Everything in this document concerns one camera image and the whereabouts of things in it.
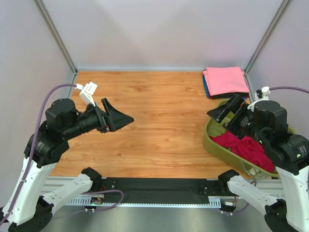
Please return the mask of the crimson red t shirt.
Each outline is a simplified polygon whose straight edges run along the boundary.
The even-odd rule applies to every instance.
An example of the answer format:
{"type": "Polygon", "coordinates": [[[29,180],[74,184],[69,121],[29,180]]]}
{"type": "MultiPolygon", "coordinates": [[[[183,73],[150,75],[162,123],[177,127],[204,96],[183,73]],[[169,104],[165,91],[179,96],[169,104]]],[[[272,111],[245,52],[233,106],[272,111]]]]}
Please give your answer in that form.
{"type": "Polygon", "coordinates": [[[244,136],[240,140],[229,131],[226,131],[216,137],[210,136],[210,138],[218,145],[224,148],[230,148],[232,153],[267,172],[272,173],[275,169],[272,161],[266,156],[263,147],[248,136],[244,136]]]}

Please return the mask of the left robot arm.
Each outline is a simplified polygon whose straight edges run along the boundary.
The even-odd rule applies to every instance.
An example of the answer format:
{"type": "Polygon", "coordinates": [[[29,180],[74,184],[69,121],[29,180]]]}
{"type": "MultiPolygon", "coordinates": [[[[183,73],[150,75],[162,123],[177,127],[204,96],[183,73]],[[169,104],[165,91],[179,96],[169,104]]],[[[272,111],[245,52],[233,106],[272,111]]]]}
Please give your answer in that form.
{"type": "Polygon", "coordinates": [[[70,200],[99,190],[102,176],[88,167],[69,183],[42,194],[51,171],[69,149],[69,140],[92,130],[115,132],[134,122],[106,98],[101,101],[103,109],[88,104],[84,112],[79,112],[73,100],[58,99],[45,111],[46,120],[30,137],[24,151],[19,183],[9,202],[0,209],[0,222],[8,222],[10,232],[40,232],[70,200]]]}

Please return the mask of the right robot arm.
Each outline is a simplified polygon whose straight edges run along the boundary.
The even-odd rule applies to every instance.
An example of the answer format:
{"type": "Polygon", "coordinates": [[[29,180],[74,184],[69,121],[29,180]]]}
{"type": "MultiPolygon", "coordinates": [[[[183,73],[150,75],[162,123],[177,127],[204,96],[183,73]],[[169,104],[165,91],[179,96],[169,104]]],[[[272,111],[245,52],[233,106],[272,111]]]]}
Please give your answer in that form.
{"type": "Polygon", "coordinates": [[[234,116],[224,124],[224,128],[238,139],[247,135],[262,146],[280,176],[285,198],[278,199],[264,193],[234,170],[221,174],[220,184],[258,210],[273,232],[307,232],[308,139],[288,132],[287,111],[276,101],[259,100],[249,105],[242,97],[234,95],[225,104],[207,112],[217,123],[221,123],[229,113],[234,116]]]}

